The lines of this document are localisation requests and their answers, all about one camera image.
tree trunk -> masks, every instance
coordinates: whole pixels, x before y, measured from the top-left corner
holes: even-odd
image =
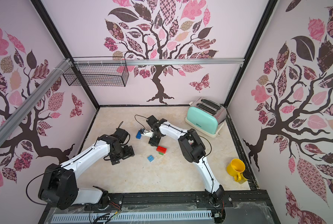
[[[161,65],[156,65],[155,66],[156,72],[155,72],[155,74],[154,74],[154,76],[151,80],[156,85],[156,88],[158,89],[158,93],[155,94],[155,96],[153,98],[151,98],[150,100],[147,100],[147,102],[149,102],[151,100],[159,99],[160,103],[167,104],[163,101],[163,98],[164,99],[174,99],[174,97],[170,97],[170,96],[168,96],[167,94],[164,93],[164,87],[160,83],[159,76],[161,75],[161,73],[163,72],[163,69],[165,67],[166,66],[161,66]]]

butterfly decal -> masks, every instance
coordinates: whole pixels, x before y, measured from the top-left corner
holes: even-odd
[[[70,113],[70,118],[74,117],[74,116],[79,116],[79,115],[83,115],[82,114],[82,110],[80,109],[82,107],[82,105],[84,104],[81,100],[78,100],[77,97],[72,93],[72,101],[75,105],[75,108],[73,108],[73,110]]]
[[[209,74],[206,74],[202,79],[201,82],[192,82],[189,83],[189,85],[191,85],[192,87],[195,87],[196,90],[198,90],[200,92],[200,90],[203,89],[203,87],[209,87]]]

black frame pole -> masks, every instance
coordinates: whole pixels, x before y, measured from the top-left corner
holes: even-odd
[[[228,107],[232,96],[235,94],[235,91],[237,89],[237,86],[246,70],[246,67],[248,65],[248,63],[250,62],[250,59],[255,51],[255,48],[258,44],[258,41],[260,40],[263,31],[265,30],[265,27],[274,11],[274,8],[276,6],[277,0],[269,0],[266,6],[265,11],[263,12],[263,15],[261,17],[261,20],[257,26],[256,32],[251,40],[251,43],[249,45],[249,48],[247,49],[246,55],[245,55],[245,61],[244,64],[242,65],[242,67],[240,67],[240,69],[238,70],[235,80],[231,85],[230,91],[226,97],[226,101],[224,103],[224,107]]]
[[[61,50],[64,57],[69,58],[71,60],[72,64],[74,65],[75,61],[73,60],[73,57],[72,57],[70,51],[68,50],[67,46],[65,45],[64,41],[62,40],[62,37],[58,33],[55,25],[53,24],[50,16],[48,15],[45,7],[43,6],[43,3],[41,2],[41,0],[31,0],[31,3],[35,7],[37,13],[40,15],[40,17],[41,17],[42,21],[44,22],[44,24],[46,25],[48,31],[50,31],[53,39],[55,40],[57,46]],[[88,95],[92,104],[98,110],[100,108],[100,106],[99,106],[96,98],[94,97],[91,89],[89,88],[88,84],[86,83],[85,79],[83,78],[82,74],[80,73],[80,71],[78,69],[76,69],[76,67],[72,66],[71,68],[72,68],[73,72],[76,74],[79,82],[81,83],[84,91]]]

blue lego brick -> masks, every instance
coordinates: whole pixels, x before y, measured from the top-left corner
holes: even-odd
[[[140,139],[141,137],[142,137],[142,135],[141,135],[140,132],[138,131],[136,138]]]
[[[154,157],[152,155],[148,156],[147,158],[149,160],[149,162],[153,161],[154,160]]]

red lego brick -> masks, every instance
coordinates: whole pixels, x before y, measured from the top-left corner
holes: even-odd
[[[164,147],[161,147],[161,146],[158,146],[158,147],[156,148],[156,150],[157,150],[158,152],[161,152],[161,153],[166,153],[166,152],[167,152],[167,149],[164,148]]]

